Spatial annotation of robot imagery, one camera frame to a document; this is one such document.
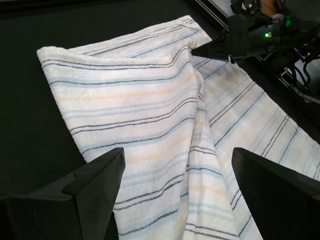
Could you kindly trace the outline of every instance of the white striped towel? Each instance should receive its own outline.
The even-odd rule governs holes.
[[[319,145],[242,69],[191,56],[208,41],[185,16],[37,52],[84,159],[124,148],[113,209],[121,240],[261,239],[233,174],[234,147],[319,179]]]

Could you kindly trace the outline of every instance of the human hand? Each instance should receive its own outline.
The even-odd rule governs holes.
[[[273,16],[278,13],[276,0],[261,0],[262,11],[265,15]]]

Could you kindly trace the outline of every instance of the wire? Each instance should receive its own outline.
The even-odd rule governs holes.
[[[299,68],[297,68],[294,64],[288,64],[286,66],[288,69],[290,69],[290,71],[292,72],[292,78],[295,80],[295,82],[297,84],[299,84],[301,87],[298,87],[300,89],[300,91],[303,89],[307,90],[307,92],[309,93],[310,96],[316,98],[315,94],[309,89],[307,83],[306,83],[306,79],[304,78],[304,75],[302,74],[302,72],[299,70]],[[301,85],[298,80],[297,80],[297,73],[300,75],[304,85]]]
[[[310,82],[311,82],[311,77],[310,74],[307,71],[307,65],[310,63],[310,61],[306,61],[305,64],[303,65],[303,72],[306,75],[306,77],[308,78],[308,80],[306,81],[306,83],[304,84],[304,86],[307,86]]]
[[[307,82],[306,82],[306,80],[305,80],[305,77],[304,77],[304,75],[302,74],[302,72],[299,70],[299,68],[297,68],[295,65],[293,65],[293,68],[294,68],[294,70],[296,70],[296,71],[298,72],[298,74],[300,75],[300,77],[301,77],[304,85],[306,85]]]
[[[297,82],[298,82],[298,81],[297,81],[297,73],[296,73],[296,71],[295,71],[295,68],[294,68],[291,64],[287,64],[286,67],[287,67],[288,69],[290,69],[291,74],[292,74],[292,78],[293,78],[293,80],[295,80],[295,82],[297,83]]]

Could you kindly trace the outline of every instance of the towel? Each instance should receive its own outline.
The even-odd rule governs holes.
[[[234,147],[319,179],[319,145],[241,68],[191,55],[210,40],[184,16],[37,51],[84,159],[124,148],[113,208],[121,240],[262,239],[232,170]]]

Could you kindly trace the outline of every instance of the green led light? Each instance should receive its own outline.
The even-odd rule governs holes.
[[[287,19],[285,22],[285,26],[289,28],[291,25],[292,25],[292,22],[289,19]]]

